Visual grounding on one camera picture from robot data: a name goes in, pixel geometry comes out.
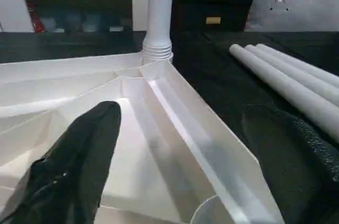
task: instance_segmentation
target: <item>black surface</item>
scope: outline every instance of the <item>black surface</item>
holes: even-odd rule
[[[173,35],[174,65],[247,145],[241,126],[246,105],[272,106],[312,123],[233,58],[229,47],[234,43],[267,44],[339,75],[338,41],[337,33],[186,32]],[[332,138],[316,129],[336,145]]]
[[[0,63],[136,52],[140,50],[139,36],[143,35],[132,32],[0,33]]]

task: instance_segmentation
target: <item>white plastic panel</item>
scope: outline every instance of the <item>white plastic panel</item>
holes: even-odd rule
[[[283,223],[251,152],[168,61],[133,68],[138,58],[134,54],[3,65],[8,75],[3,86],[9,89],[21,83],[24,87],[26,80],[33,88],[48,87],[48,82],[65,76],[74,84],[66,80],[64,88],[40,95],[35,103],[43,104],[44,113],[23,109],[24,98],[7,100],[18,117],[15,122],[7,117],[13,127],[0,133],[0,186],[13,189],[32,161],[76,117],[100,101],[115,100],[122,108],[122,124],[103,193],[106,208],[98,223],[111,223],[105,216],[116,214],[108,210],[112,207],[189,223],[198,206],[215,194],[224,206],[218,204],[217,209],[221,223]],[[118,78],[105,83],[100,78],[105,74]],[[85,77],[101,85],[72,92],[77,81],[86,85],[81,80]],[[58,103],[62,92],[69,94]]]

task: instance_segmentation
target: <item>white wall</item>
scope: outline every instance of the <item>white wall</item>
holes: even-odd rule
[[[0,22],[4,32],[33,32],[24,0],[0,0]]]

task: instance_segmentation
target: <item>white cylindrical tube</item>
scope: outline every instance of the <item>white cylindrical tube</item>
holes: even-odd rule
[[[267,61],[270,65],[292,77],[305,87],[319,94],[321,97],[327,99],[336,106],[339,106],[339,89],[335,86],[305,72],[304,70],[292,66],[289,63],[278,59],[275,55],[267,53],[253,45],[247,45],[245,49]]]
[[[239,45],[230,53],[339,142],[339,108]]]
[[[329,73],[323,69],[320,69],[318,67],[315,67],[311,64],[308,64],[304,61],[298,60],[297,58],[294,58],[292,56],[286,55],[283,52],[277,51],[273,48],[270,48],[264,44],[258,44],[256,45],[259,49],[266,51],[268,53],[274,54],[277,58],[289,63],[290,65],[293,65],[295,67],[298,67],[299,69],[304,70],[305,72],[325,81],[329,84],[339,88],[339,77]]]
[[[149,0],[147,34],[142,43],[144,63],[171,59],[170,40],[172,0]]]

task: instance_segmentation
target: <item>gray cushion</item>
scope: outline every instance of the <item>gray cushion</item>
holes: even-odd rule
[[[339,0],[253,0],[245,31],[339,31]]]

